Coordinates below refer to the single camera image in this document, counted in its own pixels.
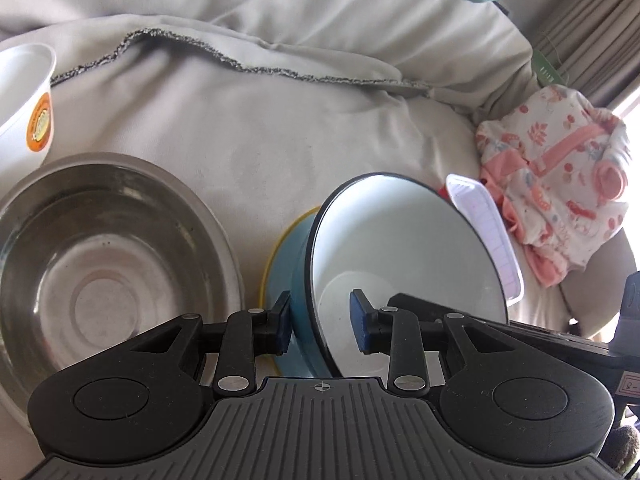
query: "stainless steel bowl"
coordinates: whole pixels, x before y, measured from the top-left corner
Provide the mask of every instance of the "stainless steel bowl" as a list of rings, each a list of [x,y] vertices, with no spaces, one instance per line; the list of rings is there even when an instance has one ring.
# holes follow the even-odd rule
[[[0,397],[25,427],[46,377],[183,312],[223,321],[241,283],[184,184],[112,153],[32,173],[0,202]]]

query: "ribbed rubber surface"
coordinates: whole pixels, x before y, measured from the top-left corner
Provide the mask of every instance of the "ribbed rubber surface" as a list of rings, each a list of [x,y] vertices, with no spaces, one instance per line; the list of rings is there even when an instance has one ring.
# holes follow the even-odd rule
[[[76,465],[53,457],[28,478],[613,480],[618,477],[591,456],[572,464],[531,468],[479,456],[457,443],[425,402],[392,396],[374,379],[271,378],[251,397],[220,401],[191,440],[164,456],[146,463],[105,468]]]

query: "orange label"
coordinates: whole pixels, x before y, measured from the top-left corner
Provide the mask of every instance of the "orange label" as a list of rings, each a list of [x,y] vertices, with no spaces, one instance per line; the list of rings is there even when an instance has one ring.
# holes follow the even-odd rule
[[[52,122],[51,99],[47,93],[38,101],[27,124],[27,146],[32,152],[39,152],[47,145]]]

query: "white label sticker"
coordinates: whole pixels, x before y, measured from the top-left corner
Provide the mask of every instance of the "white label sticker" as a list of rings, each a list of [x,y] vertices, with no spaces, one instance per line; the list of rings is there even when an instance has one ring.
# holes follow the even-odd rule
[[[637,397],[640,399],[640,374],[624,372],[620,379],[620,384],[616,390],[617,394],[627,397]]]

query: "black device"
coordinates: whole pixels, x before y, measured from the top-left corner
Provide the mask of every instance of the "black device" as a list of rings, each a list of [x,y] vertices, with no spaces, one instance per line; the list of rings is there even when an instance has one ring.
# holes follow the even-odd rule
[[[619,478],[596,455],[638,400],[623,380],[637,357],[410,296],[375,310],[354,290],[354,336],[389,355],[386,388],[266,378],[257,390],[255,356],[287,350],[289,301],[226,323],[186,314],[45,380],[28,415],[46,458],[27,478]],[[440,352],[443,386],[429,386],[425,349]]]

